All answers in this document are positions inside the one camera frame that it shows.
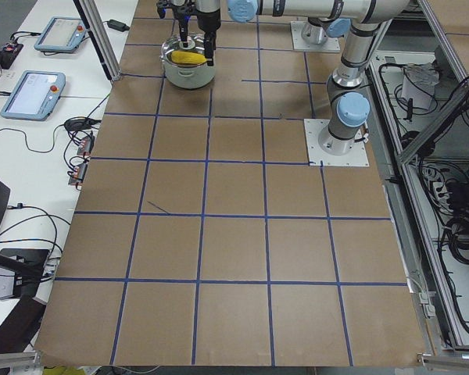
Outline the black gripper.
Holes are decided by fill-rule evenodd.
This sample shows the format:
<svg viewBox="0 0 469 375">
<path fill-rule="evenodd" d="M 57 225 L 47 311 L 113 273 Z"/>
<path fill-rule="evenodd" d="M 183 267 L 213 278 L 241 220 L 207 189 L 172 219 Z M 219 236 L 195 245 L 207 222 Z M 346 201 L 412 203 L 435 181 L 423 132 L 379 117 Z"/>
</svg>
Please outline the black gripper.
<svg viewBox="0 0 469 375">
<path fill-rule="evenodd" d="M 204 34 L 204 56 L 207 66 L 214 66 L 214 52 L 216 50 L 217 30 L 220 28 L 220 1 L 167 1 L 156 2 L 156 9 L 160 19 L 166 15 L 166 10 L 171 9 L 174 19 L 179 23 L 179 36 L 181 47 L 188 47 L 188 20 L 195 16 L 199 29 Z"/>
</svg>

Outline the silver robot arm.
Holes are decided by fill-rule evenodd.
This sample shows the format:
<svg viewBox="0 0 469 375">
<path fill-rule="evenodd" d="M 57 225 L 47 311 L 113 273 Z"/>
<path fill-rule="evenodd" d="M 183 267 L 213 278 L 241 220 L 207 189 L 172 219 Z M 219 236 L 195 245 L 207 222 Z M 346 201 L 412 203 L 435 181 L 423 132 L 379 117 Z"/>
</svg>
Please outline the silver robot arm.
<svg viewBox="0 0 469 375">
<path fill-rule="evenodd" d="M 367 64 L 379 25 L 398 16 L 407 4 L 407 1 L 228 1 L 227 7 L 230 17 L 239 23 L 247 23 L 256 15 L 350 19 L 352 25 L 341 65 L 355 69 Z M 186 18 L 197 17 L 199 28 L 204 32 L 207 64 L 213 66 L 221 2 L 158 1 L 156 8 L 160 18 L 165 16 L 166 9 L 173 10 L 174 18 L 180 21 L 182 37 L 188 29 Z"/>
<path fill-rule="evenodd" d="M 331 118 L 319 135 L 319 145 L 330 155 L 344 156 L 355 144 L 357 131 L 370 114 L 369 100 L 359 92 L 380 23 L 352 21 L 338 67 L 327 82 Z"/>
</svg>

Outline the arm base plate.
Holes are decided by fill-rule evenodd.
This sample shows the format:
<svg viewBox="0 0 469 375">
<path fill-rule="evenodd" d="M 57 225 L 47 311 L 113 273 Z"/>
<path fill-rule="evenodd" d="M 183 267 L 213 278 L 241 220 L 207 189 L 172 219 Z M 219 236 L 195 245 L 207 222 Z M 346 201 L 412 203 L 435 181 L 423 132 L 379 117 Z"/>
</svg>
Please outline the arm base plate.
<svg viewBox="0 0 469 375">
<path fill-rule="evenodd" d="M 368 167 L 365 142 L 360 130 L 353 139 L 339 140 L 331 135 L 327 119 L 304 119 L 306 147 L 311 166 Z"/>
<path fill-rule="evenodd" d="M 307 21 L 292 21 L 293 49 L 298 52 L 339 53 L 341 51 L 336 37 L 328 37 L 322 27 Z"/>
</svg>

